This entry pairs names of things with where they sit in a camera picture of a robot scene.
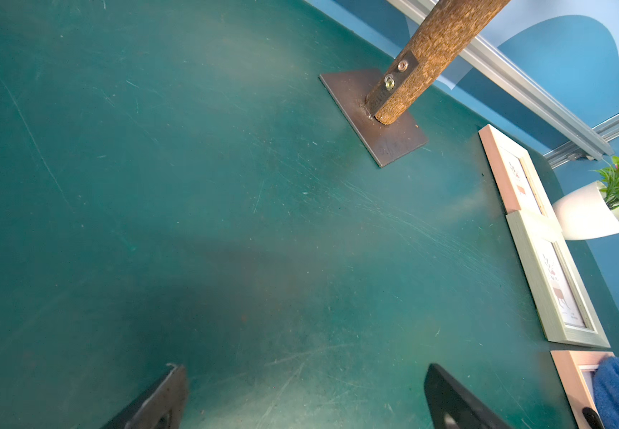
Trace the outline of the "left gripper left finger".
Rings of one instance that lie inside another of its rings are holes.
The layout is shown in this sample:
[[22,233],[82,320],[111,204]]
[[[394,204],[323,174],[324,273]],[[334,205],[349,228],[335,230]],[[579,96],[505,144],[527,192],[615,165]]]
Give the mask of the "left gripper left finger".
[[109,428],[179,428],[189,398],[185,366],[168,364],[150,387],[102,426]]

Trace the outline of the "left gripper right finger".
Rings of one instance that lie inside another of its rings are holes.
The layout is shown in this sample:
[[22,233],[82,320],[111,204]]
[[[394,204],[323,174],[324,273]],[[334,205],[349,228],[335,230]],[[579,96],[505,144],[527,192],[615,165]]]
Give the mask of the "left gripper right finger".
[[492,429],[511,427],[442,366],[429,365],[424,393],[433,427]]

